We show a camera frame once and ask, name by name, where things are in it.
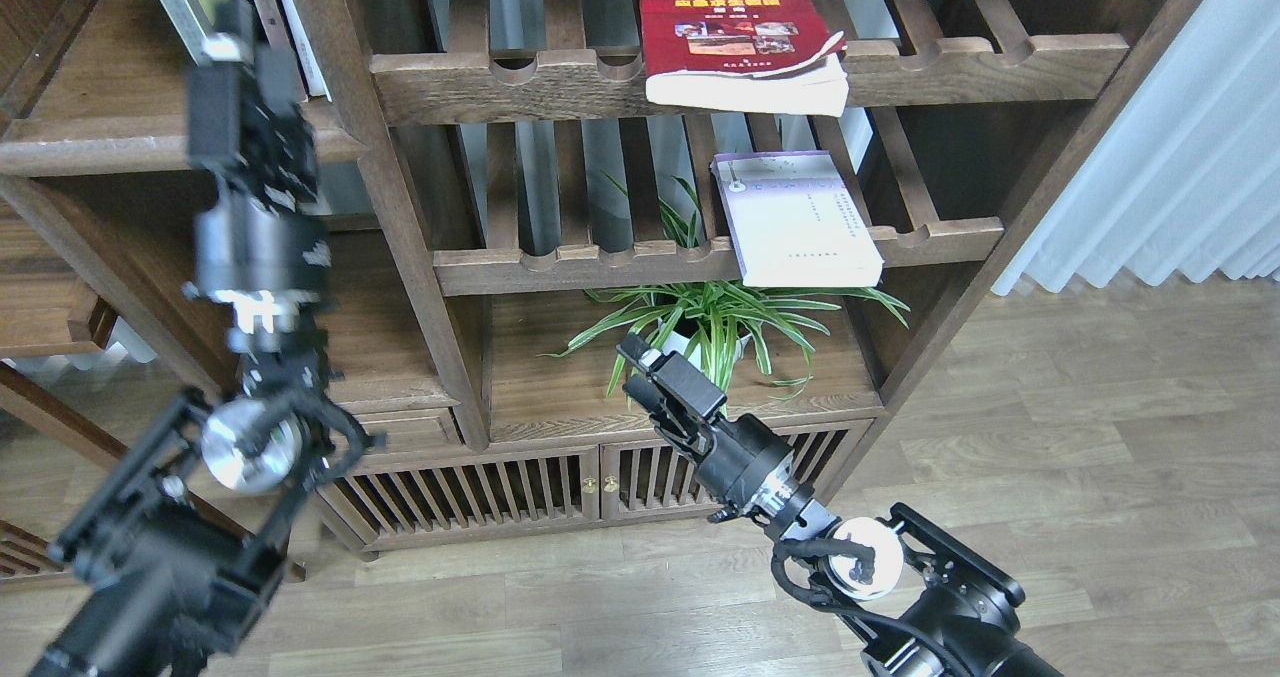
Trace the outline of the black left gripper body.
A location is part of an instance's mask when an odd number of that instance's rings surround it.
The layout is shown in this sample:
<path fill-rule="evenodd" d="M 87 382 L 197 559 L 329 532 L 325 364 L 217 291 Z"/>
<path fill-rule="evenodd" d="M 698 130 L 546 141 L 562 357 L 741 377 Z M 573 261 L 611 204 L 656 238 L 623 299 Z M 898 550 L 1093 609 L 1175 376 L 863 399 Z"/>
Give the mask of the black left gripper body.
<path fill-rule="evenodd" d="M 195 294 L 319 303 L 332 264 L 314 138 L 297 108 L 189 108 L 189 163 L 211 171 L 218 203 L 196 218 Z"/>

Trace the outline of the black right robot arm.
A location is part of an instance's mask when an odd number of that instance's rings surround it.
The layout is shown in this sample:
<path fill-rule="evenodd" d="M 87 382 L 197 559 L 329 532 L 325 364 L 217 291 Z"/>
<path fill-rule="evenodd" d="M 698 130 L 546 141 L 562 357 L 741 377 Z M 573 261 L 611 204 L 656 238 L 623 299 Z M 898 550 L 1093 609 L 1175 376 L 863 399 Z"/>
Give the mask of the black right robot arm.
<path fill-rule="evenodd" d="M 636 335 L 618 346 L 625 392 L 692 465 L 719 503 L 772 541 L 771 573 L 794 599 L 837 616 L 874 676 L 1053 676 L 1018 639 L 1021 585 L 913 508 L 844 520 L 795 477 L 794 453 L 753 413 L 727 418 L 726 395 L 682 354 Z"/>

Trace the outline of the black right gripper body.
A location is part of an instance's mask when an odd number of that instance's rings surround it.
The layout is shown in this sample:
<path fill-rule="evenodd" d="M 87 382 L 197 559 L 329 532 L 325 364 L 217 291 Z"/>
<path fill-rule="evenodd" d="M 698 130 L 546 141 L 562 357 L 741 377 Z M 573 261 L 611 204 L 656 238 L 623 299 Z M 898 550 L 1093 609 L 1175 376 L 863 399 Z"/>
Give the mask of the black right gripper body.
<path fill-rule="evenodd" d="M 690 459 L 692 477 L 718 500 L 712 523 L 748 517 L 773 520 L 801 490 L 791 474 L 790 445 L 755 418 L 710 418 L 680 404 L 672 395 L 636 393 L 655 431 L 675 452 Z"/>

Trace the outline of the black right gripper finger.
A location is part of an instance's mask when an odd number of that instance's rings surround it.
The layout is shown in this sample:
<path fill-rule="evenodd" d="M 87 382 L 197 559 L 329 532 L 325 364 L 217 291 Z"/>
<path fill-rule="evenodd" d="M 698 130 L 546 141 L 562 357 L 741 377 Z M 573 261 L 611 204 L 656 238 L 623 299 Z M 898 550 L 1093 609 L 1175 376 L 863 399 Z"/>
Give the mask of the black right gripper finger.
<path fill-rule="evenodd" d="M 653 416 L 716 418 L 724 407 L 724 393 L 684 354 L 659 352 L 636 334 L 627 334 L 616 349 L 635 371 L 622 390 Z"/>

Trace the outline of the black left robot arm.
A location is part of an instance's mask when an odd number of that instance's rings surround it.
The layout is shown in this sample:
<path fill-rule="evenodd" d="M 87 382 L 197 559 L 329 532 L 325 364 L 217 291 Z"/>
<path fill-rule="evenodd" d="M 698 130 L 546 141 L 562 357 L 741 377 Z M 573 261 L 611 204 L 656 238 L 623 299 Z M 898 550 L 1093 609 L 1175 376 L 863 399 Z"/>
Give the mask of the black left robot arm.
<path fill-rule="evenodd" d="M 218 203 L 195 225 L 191 297 L 229 305 L 242 389 L 209 404 L 188 386 L 49 548 L 92 593 L 35 676 L 197 676 L 232 654 L 285 575 L 310 494 L 381 435 L 330 401 L 326 227 L 314 138 L 253 6 L 218 6 L 188 72 L 188 156 Z"/>

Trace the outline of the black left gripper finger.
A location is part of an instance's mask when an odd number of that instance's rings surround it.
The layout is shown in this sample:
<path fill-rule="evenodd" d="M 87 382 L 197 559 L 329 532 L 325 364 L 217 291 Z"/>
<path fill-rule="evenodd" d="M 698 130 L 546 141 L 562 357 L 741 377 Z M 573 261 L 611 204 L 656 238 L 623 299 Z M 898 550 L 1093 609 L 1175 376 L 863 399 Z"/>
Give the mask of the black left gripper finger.
<path fill-rule="evenodd" d="M 244 92 L 256 36 L 255 6 L 248 0 L 229 0 L 216 6 L 214 31 L 204 36 L 197 65 L 187 74 L 191 166 L 225 171 L 242 163 Z"/>

